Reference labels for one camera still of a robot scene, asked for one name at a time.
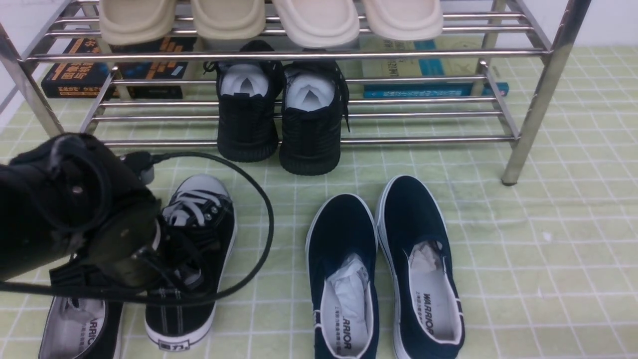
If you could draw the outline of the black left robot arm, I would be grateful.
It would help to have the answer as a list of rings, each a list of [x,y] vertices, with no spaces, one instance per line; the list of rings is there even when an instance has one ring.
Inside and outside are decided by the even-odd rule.
[[[85,133],[52,137],[1,167],[1,280],[70,257],[51,285],[137,294],[176,279],[196,246],[169,231],[150,152],[119,156]]]

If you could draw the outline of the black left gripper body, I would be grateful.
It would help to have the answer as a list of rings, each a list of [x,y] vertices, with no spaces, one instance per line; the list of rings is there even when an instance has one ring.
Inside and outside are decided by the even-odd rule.
[[[82,248],[82,264],[95,266],[116,286],[139,293],[193,260],[195,248],[169,232],[161,200],[119,207]]]

